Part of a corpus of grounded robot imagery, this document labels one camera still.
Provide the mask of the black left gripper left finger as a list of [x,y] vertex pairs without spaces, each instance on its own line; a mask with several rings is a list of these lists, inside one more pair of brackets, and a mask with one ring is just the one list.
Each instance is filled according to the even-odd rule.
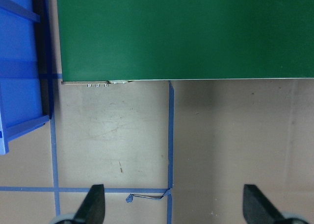
[[75,224],[102,224],[105,219],[105,190],[103,184],[92,185],[73,217]]

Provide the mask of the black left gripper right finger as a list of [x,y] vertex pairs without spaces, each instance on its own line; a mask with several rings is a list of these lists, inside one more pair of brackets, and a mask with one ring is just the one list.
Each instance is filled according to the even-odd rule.
[[285,218],[253,184],[243,187],[243,216],[247,224],[276,224]]

